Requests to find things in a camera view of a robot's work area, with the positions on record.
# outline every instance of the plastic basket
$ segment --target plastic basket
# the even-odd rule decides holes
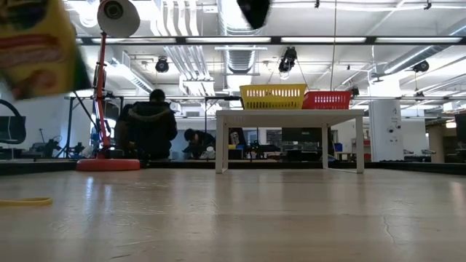
[[[252,84],[241,86],[244,109],[301,109],[305,84]]]
[[[351,92],[314,91],[304,95],[303,109],[348,109]]]

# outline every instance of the red circular base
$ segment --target red circular base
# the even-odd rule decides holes
[[[137,159],[80,159],[76,164],[78,171],[130,171],[140,168]]]

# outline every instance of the white table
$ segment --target white table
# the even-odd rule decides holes
[[[321,127],[323,168],[328,169],[329,127],[356,119],[356,173],[364,172],[364,110],[220,110],[217,116],[216,173],[228,169],[230,127]]]

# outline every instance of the hood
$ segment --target hood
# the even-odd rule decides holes
[[[170,104],[166,102],[136,103],[128,114],[142,122],[157,122],[167,114],[173,114]]]

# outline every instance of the yellow basket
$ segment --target yellow basket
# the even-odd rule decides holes
[[[301,109],[305,84],[252,84],[241,86],[245,109]]]

